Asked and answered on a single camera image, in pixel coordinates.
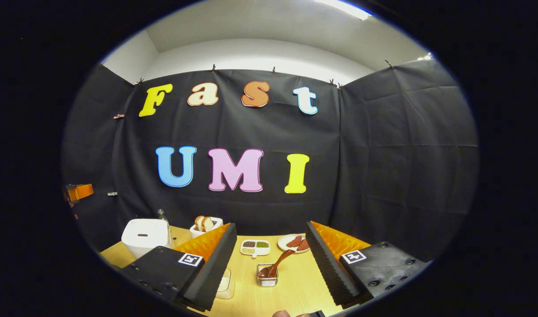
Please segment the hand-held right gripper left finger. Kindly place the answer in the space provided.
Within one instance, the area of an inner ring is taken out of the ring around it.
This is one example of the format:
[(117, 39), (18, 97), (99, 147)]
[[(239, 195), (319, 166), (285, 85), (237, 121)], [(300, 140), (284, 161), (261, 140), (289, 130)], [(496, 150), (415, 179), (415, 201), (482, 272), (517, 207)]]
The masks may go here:
[(121, 275), (172, 306), (210, 310), (236, 241), (235, 224), (227, 223), (174, 249), (157, 246)]

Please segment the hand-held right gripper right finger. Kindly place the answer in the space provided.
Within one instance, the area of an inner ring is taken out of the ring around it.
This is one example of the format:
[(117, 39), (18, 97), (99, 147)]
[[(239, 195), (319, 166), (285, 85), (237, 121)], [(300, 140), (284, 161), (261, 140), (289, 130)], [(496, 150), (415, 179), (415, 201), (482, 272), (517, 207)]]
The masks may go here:
[(306, 239), (336, 305), (359, 305), (392, 291), (428, 267), (393, 243), (373, 245), (315, 221)]

